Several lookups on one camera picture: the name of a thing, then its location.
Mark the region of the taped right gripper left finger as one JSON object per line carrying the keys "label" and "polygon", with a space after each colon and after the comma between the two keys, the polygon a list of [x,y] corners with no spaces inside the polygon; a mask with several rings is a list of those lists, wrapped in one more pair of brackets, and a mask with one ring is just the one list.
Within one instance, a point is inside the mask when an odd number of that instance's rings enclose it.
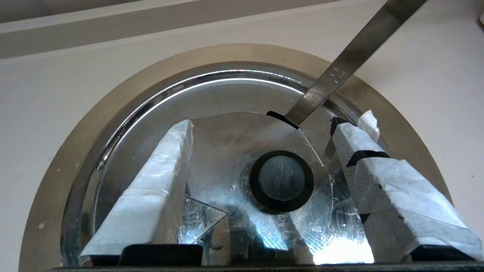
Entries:
{"label": "taped right gripper left finger", "polygon": [[188,119],[170,127],[82,250],[81,265],[101,255],[118,257],[135,244],[178,244],[193,129]]}

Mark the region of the hinged steel lid black knob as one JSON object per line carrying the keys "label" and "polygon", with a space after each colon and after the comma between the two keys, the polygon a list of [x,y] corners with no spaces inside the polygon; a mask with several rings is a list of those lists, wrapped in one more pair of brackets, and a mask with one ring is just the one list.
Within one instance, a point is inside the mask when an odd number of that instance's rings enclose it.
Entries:
{"label": "hinged steel lid black knob", "polygon": [[[61,251],[67,265],[80,253],[131,184],[158,142],[175,123],[193,124],[193,160],[177,241],[205,247],[207,264],[248,255],[250,242],[295,250],[309,263],[372,263],[373,254],[350,202],[333,153],[335,116],[356,121],[363,108],[334,94],[301,127],[285,134],[270,110],[283,113],[313,83],[301,72],[265,63],[216,63],[190,69],[122,103],[78,174],[63,222]],[[252,198],[249,173],[261,155],[288,150],[313,170],[308,204],[289,212],[263,212]]]}

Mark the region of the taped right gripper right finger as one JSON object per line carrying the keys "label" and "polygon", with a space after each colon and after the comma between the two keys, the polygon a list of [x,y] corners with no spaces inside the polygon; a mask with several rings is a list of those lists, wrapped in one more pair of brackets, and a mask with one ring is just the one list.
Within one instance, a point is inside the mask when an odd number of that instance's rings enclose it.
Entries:
{"label": "taped right gripper right finger", "polygon": [[479,236],[408,161],[377,144],[376,131],[339,117],[330,131],[374,260],[483,261]]}

